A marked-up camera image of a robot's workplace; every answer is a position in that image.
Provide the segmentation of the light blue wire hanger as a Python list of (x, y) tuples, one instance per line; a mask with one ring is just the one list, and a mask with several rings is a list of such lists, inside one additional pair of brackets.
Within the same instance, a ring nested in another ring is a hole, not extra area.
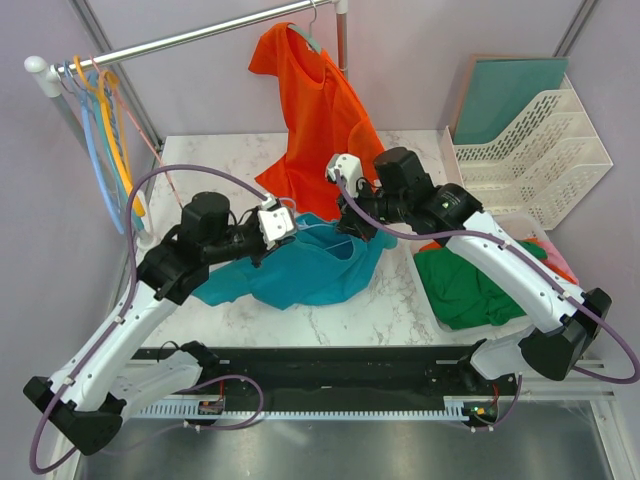
[(353, 241), (340, 234), (333, 222), (327, 222), (313, 213), (294, 211), (296, 233), (288, 246), (315, 256), (328, 255), (340, 261), (349, 260), (354, 254)]

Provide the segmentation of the teal t shirt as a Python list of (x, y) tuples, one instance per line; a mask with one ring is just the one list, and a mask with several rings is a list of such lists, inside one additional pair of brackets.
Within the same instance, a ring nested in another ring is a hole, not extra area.
[(287, 244), (268, 256), (259, 268), (245, 258), (212, 270), (192, 296), (209, 306), (217, 306), (250, 295), (279, 310), (297, 304), (343, 303), (369, 286), (384, 251), (397, 246), (396, 238), (382, 231), (369, 242), (344, 235), (354, 245), (349, 260), (315, 256)]

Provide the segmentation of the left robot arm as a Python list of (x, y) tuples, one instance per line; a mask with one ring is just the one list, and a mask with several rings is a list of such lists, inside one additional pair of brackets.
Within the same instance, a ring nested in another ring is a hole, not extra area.
[(124, 368), (149, 335), (209, 278), (211, 266), (232, 260), (258, 263), (295, 231), (290, 211), (271, 194), (248, 219), (229, 219), (229, 199), (196, 194), (158, 245), (134, 265), (129, 287), (81, 349), (49, 377), (32, 377), (25, 396), (71, 443), (93, 455), (135, 414), (164, 397), (193, 388), (208, 393), (219, 369), (207, 348), (191, 342), (128, 377)]

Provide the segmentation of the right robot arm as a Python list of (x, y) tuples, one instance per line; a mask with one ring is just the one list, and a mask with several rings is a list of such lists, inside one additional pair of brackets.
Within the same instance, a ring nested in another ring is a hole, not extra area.
[(358, 157), (336, 154), (329, 161), (327, 178), (340, 190), (340, 230), (368, 240), (390, 224), (404, 224), (412, 239), (431, 235), (500, 287), (530, 322), (516, 333), (479, 341), (458, 368), (460, 386), (481, 393), (494, 379), (520, 369), (564, 380), (597, 337), (610, 296), (557, 275), (463, 187), (434, 184), (415, 152), (386, 150), (375, 158), (374, 169), (379, 187), (366, 181)]

